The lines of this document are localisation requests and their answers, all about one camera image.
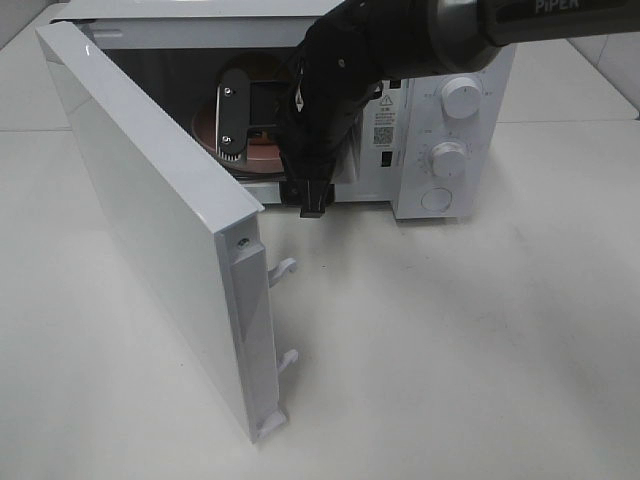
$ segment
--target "white wall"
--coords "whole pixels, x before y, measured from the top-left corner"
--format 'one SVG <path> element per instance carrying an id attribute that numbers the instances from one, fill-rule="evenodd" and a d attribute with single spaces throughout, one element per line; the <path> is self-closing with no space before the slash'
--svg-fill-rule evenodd
<path id="1" fill-rule="evenodd" d="M 0 48 L 55 0 L 0 0 Z"/>
<path id="2" fill-rule="evenodd" d="M 640 109 L 640 33 L 576 38 L 572 43 Z"/>

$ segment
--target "white knob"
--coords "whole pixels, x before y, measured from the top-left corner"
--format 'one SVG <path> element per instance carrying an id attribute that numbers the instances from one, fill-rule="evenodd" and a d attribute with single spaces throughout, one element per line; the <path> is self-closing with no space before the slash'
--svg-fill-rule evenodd
<path id="1" fill-rule="evenodd" d="M 468 118 L 480 109 L 482 91 L 478 83 L 469 77 L 449 81 L 442 89 L 442 105 L 451 118 Z"/>
<path id="2" fill-rule="evenodd" d="M 443 142 L 429 153 L 431 171 L 436 177 L 457 177 L 466 167 L 467 149 L 458 142 Z"/>

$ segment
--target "qr code sticker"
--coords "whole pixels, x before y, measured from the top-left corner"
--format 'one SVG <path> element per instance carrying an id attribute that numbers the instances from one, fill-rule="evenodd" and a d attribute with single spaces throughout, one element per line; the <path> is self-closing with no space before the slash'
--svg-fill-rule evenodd
<path id="1" fill-rule="evenodd" d="M 376 127 L 373 129 L 375 145 L 391 145 L 393 143 L 393 127 Z"/>

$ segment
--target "warning label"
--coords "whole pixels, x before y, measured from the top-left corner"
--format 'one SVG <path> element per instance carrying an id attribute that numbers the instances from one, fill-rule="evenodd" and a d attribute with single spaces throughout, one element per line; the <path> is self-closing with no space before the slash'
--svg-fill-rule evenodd
<path id="1" fill-rule="evenodd" d="M 401 90 L 387 90 L 369 104 L 371 143 L 376 148 L 391 148 L 396 143 L 396 124 Z"/>
<path id="2" fill-rule="evenodd" d="M 393 100 L 391 100 L 389 95 L 382 97 L 382 101 L 380 102 L 381 107 L 390 107 L 391 105 L 393 105 Z"/>

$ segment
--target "control panel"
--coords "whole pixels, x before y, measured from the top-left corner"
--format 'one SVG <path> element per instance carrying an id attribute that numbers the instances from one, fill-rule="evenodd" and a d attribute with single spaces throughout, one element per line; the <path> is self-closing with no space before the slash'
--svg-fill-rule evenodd
<path id="1" fill-rule="evenodd" d="M 472 213 L 515 47 L 485 70 L 411 81 L 396 218 Z"/>

